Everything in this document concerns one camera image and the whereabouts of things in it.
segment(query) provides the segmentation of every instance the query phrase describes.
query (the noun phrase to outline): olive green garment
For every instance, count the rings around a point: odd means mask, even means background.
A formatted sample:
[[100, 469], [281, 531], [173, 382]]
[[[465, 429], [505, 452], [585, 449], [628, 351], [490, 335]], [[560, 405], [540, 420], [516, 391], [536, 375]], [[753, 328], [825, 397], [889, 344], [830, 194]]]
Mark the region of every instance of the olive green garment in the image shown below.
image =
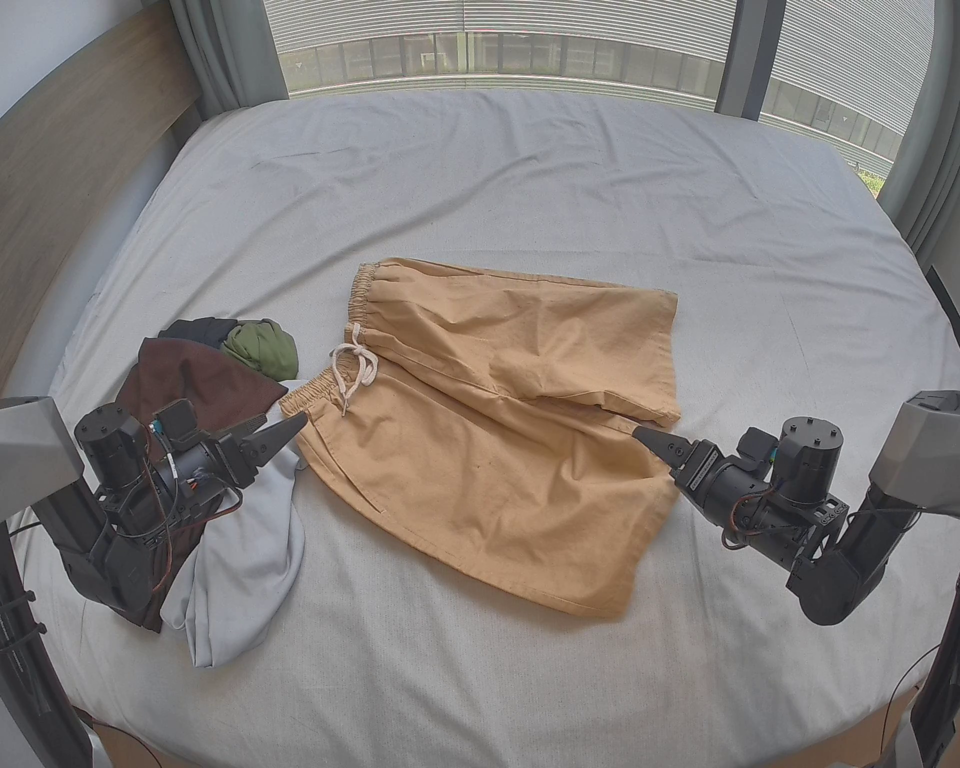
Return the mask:
[[299, 361], [294, 337], [272, 320], [240, 323], [220, 351], [274, 381], [297, 378]]

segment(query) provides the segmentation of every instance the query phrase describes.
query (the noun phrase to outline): green grass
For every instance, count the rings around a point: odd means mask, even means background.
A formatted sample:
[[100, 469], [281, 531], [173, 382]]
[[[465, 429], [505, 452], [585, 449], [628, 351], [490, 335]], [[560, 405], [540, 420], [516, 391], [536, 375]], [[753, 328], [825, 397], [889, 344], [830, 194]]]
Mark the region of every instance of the green grass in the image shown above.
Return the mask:
[[880, 193], [880, 187], [883, 186], [883, 183], [886, 181], [881, 176], [877, 174], [872, 174], [870, 171], [864, 171], [863, 169], [858, 168], [856, 174], [860, 177], [860, 180], [867, 185], [867, 189], [870, 190], [871, 194], [876, 197]]

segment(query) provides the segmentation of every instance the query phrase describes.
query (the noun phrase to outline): gray curtain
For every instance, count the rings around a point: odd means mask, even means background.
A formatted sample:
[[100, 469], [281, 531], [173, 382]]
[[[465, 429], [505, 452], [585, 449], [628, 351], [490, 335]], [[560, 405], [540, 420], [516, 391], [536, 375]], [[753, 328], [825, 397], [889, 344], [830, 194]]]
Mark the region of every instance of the gray curtain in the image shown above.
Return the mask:
[[206, 120], [287, 98], [263, 0], [170, 0]]
[[935, 0], [933, 46], [897, 162], [877, 201], [926, 272], [960, 258], [960, 0]]

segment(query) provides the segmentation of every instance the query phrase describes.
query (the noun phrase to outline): mattress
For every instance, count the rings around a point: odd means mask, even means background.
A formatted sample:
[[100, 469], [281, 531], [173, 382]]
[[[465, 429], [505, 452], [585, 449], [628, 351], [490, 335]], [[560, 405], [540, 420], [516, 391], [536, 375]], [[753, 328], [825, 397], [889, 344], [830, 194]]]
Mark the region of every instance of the mattress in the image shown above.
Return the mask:
[[[394, 256], [676, 292], [676, 431], [732, 451], [751, 425], [832, 420], [854, 507], [900, 403], [960, 385], [947, 318], [830, 146], [613, 97], [399, 92], [204, 124], [74, 332], [64, 419], [112, 399], [175, 318], [271, 317], [312, 376], [357, 266]], [[785, 571], [681, 500], [627, 614], [597, 621], [423, 556], [310, 472], [294, 504], [300, 576], [266, 642], [213, 670], [85, 602], [42, 529], [17, 537], [72, 701], [209, 766], [755, 765], [886, 703], [939, 638], [960, 545], [923, 518], [876, 592], [818, 627]]]

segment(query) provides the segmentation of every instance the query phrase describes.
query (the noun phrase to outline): tan shorts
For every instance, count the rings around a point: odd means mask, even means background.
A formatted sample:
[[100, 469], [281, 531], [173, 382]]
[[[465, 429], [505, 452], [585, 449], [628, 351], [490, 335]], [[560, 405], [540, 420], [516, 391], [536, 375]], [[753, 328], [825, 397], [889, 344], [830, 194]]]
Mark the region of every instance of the tan shorts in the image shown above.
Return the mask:
[[[378, 358], [344, 400], [331, 369], [284, 397], [310, 466], [353, 509], [457, 570], [584, 616], [625, 610], [677, 497], [602, 409], [680, 417], [677, 298], [405, 259], [365, 264], [345, 334]], [[347, 384], [354, 354], [338, 370]]]

